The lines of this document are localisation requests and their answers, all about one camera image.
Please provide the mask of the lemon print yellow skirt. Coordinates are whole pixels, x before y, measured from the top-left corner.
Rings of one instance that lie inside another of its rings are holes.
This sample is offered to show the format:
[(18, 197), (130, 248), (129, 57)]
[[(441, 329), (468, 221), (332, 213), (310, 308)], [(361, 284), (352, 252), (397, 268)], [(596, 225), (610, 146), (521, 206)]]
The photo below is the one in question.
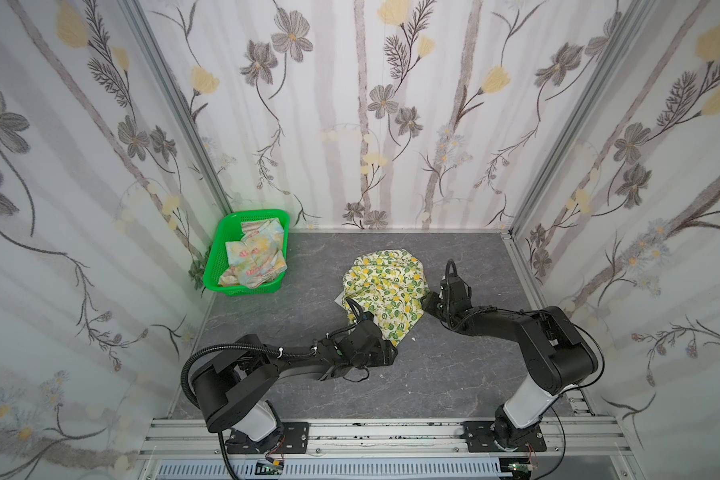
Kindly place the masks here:
[(404, 249), (382, 250), (354, 260), (336, 303), (353, 321), (347, 300), (354, 300), (373, 314), (384, 339), (397, 346), (423, 316), (421, 299), (428, 292), (420, 260)]

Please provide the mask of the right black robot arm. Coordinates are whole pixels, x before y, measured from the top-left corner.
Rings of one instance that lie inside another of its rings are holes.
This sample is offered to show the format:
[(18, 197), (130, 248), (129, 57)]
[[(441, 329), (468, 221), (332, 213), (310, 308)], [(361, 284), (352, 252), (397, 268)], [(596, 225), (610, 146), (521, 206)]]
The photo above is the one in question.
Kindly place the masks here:
[(597, 372), (599, 360), (580, 331), (558, 307), (513, 311), (474, 306), (471, 288), (455, 274), (440, 291), (421, 298), (422, 309), (454, 333), (516, 343), (527, 376), (496, 410), (491, 436), (497, 448), (514, 451), (528, 445), (541, 450), (541, 419), (561, 394)]

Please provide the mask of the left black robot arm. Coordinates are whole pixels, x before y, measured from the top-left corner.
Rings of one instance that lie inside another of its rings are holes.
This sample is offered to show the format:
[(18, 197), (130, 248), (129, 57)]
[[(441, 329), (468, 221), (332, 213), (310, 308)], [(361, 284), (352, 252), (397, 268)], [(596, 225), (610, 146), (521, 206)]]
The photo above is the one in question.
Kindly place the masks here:
[(369, 374), (372, 368), (391, 366), (397, 356), (396, 346), (371, 320), (330, 332), (308, 347), (269, 345), (250, 334), (190, 355), (180, 385), (225, 449), (239, 445), (247, 452), (264, 453), (285, 437), (282, 420), (265, 399), (277, 382), (346, 379), (352, 370)]

